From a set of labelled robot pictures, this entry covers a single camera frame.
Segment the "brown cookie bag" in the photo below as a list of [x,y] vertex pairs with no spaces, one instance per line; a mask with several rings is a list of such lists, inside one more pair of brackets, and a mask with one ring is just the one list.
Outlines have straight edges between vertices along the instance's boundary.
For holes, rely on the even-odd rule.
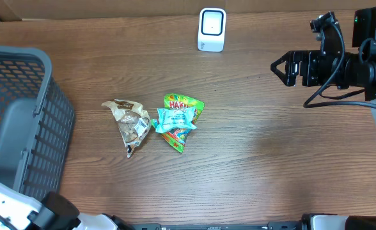
[[101,104],[111,110],[130,158],[150,131],[150,117],[143,105],[130,100],[112,99]]

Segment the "green Haribo candy bag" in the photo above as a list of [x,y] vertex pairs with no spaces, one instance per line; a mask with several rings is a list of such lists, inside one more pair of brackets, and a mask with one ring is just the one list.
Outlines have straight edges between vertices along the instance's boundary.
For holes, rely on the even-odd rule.
[[[205,104],[195,98],[180,95],[176,93],[169,93],[164,96],[164,107],[167,109],[180,109],[186,107],[195,108],[195,116],[192,123],[195,124],[200,114],[204,109]],[[179,153],[183,153],[188,135],[191,130],[184,128],[175,128],[167,131],[161,136],[163,139]]]

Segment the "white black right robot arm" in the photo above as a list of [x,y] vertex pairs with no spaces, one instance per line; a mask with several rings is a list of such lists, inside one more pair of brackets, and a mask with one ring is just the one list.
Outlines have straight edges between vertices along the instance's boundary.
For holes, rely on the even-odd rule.
[[[297,76],[306,87],[318,87],[303,104],[305,108],[351,105],[371,110],[376,126],[376,7],[354,15],[352,45],[347,52],[338,20],[333,12],[310,22],[318,35],[320,49],[292,50],[273,62],[271,71],[286,86]],[[304,214],[296,229],[376,229],[376,216]]]

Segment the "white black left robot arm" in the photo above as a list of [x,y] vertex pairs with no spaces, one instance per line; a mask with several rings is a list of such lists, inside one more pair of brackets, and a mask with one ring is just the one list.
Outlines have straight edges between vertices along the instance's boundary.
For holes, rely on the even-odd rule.
[[132,229],[114,215],[88,215],[62,195],[49,192],[42,201],[0,183],[0,229]]

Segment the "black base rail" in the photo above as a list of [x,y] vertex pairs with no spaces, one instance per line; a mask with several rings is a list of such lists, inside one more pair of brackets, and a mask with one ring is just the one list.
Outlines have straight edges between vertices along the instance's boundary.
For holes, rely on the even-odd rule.
[[341,216],[309,213],[300,220],[271,221],[266,224],[203,224],[161,225],[158,223],[129,224],[131,230],[376,230],[376,217]]

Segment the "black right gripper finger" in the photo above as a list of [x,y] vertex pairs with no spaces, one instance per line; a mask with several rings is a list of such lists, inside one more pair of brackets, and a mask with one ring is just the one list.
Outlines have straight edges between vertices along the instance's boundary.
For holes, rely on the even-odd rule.
[[295,86],[295,76],[285,68],[285,72],[281,72],[276,66],[272,66],[270,70],[282,81],[285,86]]
[[282,63],[286,63],[289,59],[290,59],[290,55],[291,55],[291,52],[288,51],[286,52],[285,54],[283,54],[279,59],[277,59],[276,61],[274,61],[271,65],[270,65],[270,68],[271,69],[276,69],[278,65],[282,64]]

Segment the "light blue snack packet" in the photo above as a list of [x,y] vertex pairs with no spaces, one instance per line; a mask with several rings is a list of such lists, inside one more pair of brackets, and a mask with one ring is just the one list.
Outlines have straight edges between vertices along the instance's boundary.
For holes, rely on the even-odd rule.
[[193,123],[195,117],[194,107],[179,109],[158,108],[157,113],[159,116],[155,127],[157,133],[162,134],[175,128],[197,129]]

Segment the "grey plastic mesh basket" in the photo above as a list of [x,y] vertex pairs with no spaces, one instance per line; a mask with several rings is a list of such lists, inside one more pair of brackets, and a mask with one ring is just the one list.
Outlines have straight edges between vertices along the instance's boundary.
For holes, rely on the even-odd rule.
[[74,124],[49,56],[0,46],[0,183],[39,201],[57,192]]

